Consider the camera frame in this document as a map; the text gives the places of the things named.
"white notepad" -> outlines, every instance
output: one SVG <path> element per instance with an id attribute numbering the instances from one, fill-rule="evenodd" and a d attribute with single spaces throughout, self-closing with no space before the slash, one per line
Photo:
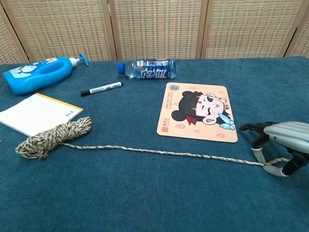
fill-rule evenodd
<path id="1" fill-rule="evenodd" d="M 27 136 L 67 123 L 83 109 L 36 93 L 11 108 L 0 112 L 0 122 Z"/>

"rope bundle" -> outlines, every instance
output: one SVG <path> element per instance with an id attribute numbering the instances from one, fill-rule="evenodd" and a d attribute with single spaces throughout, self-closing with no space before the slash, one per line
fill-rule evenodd
<path id="1" fill-rule="evenodd" d="M 46 158 L 47 152 L 65 140 L 75 139 L 91 129 L 90 117 L 60 124 L 51 130 L 27 138 L 15 149 L 16 153 L 28 159 Z"/>
<path id="2" fill-rule="evenodd" d="M 148 152 L 148 153 L 155 153 L 155 154 L 162 154 L 162 155 L 189 156 L 189 157 L 196 157 L 196 158 L 224 160 L 224 161 L 243 163 L 243 164 L 249 164 L 249 165 L 258 165 L 262 167 L 265 165 L 272 165 L 280 161 L 289 161 L 289 159 L 286 159 L 286 158 L 278 158 L 278 159 L 274 159 L 267 163 L 259 163 L 259 162 L 251 162 L 247 160 L 226 158 L 226 157 L 220 157 L 220 156 L 199 155 L 199 154 L 179 153 L 179 152 L 170 152 L 170 151 L 158 151 L 158 150 L 148 150 L 148 149 L 140 149 L 140 148 L 136 149 L 136 148 L 129 148 L 129 147 L 124 147 L 124 146 L 111 146 L 111 145 L 77 146 L 77 145 L 63 143 L 65 140 L 71 140 L 71 139 L 77 138 L 89 132 L 90 129 L 91 129 L 90 117 L 83 117 L 77 120 L 76 122 L 70 121 L 68 123 L 58 125 L 51 130 L 47 130 L 42 133 L 38 133 L 35 136 L 29 137 L 27 138 L 27 140 L 25 140 L 20 145 L 18 145 L 15 151 L 17 154 L 20 154 L 27 159 L 47 158 L 48 151 L 56 147 L 58 144 L 61 144 L 61 145 L 66 145 L 71 148 L 75 148 L 75 149 L 122 149 L 122 150 Z"/>

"water bottle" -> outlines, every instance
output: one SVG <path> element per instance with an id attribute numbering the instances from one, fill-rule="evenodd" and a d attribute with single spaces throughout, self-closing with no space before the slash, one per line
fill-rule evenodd
<path id="1" fill-rule="evenodd" d="M 130 79 L 172 79 L 176 76 L 176 63 L 173 59 L 140 59 L 120 63 L 120 75 Z"/>

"black marker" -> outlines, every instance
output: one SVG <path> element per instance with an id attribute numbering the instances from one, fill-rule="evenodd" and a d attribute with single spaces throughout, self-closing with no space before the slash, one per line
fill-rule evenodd
<path id="1" fill-rule="evenodd" d="M 109 89 L 112 89 L 112 88 L 121 87 L 122 85 L 123 85 L 122 82 L 116 82 L 116 83 L 113 83 L 113 84 L 110 84 L 110 85 L 92 88 L 90 90 L 81 91 L 81 96 L 86 96 L 86 95 L 89 95 L 89 94 L 106 91 L 106 90 L 109 90 Z"/>

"blue butterfly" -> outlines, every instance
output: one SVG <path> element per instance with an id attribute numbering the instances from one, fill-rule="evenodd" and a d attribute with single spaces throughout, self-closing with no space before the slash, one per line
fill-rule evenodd
<path id="1" fill-rule="evenodd" d="M 235 127 L 233 127 L 232 125 L 234 125 L 234 121 L 229 119 L 227 116 L 223 115 L 223 114 L 218 114 L 219 117 L 225 122 L 224 124 L 220 124 L 220 127 L 223 129 L 227 129 L 227 130 L 235 130 Z"/>

